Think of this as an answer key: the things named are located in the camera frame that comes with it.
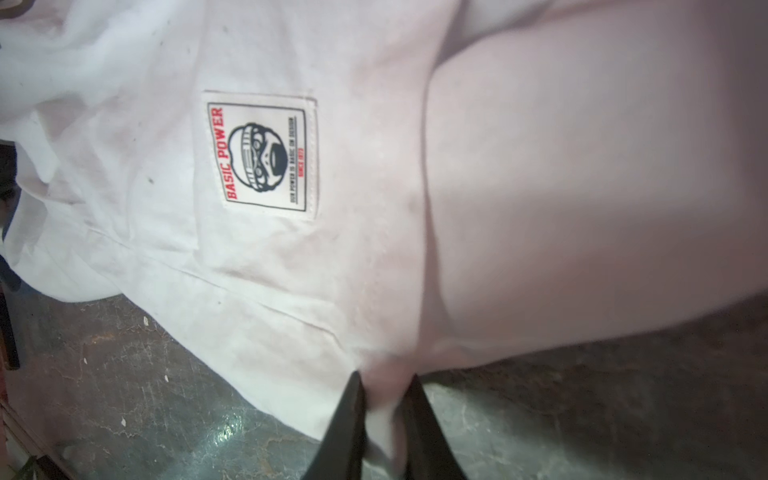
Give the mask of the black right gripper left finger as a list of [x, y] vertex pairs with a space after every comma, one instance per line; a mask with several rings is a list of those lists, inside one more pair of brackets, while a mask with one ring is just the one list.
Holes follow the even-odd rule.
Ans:
[[360, 480], [366, 449], [366, 395], [353, 372], [303, 480]]

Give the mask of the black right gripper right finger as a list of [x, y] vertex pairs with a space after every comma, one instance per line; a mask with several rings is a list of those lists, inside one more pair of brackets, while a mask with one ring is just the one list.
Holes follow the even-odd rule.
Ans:
[[418, 376], [399, 405], [405, 443], [407, 480], [467, 480], [445, 438]]

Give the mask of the white tank top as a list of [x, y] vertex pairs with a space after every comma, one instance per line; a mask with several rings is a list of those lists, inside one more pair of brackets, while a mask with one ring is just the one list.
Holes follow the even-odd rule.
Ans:
[[353, 372], [645, 333], [767, 287], [763, 1], [1, 10], [11, 271], [124, 295], [321, 438]]

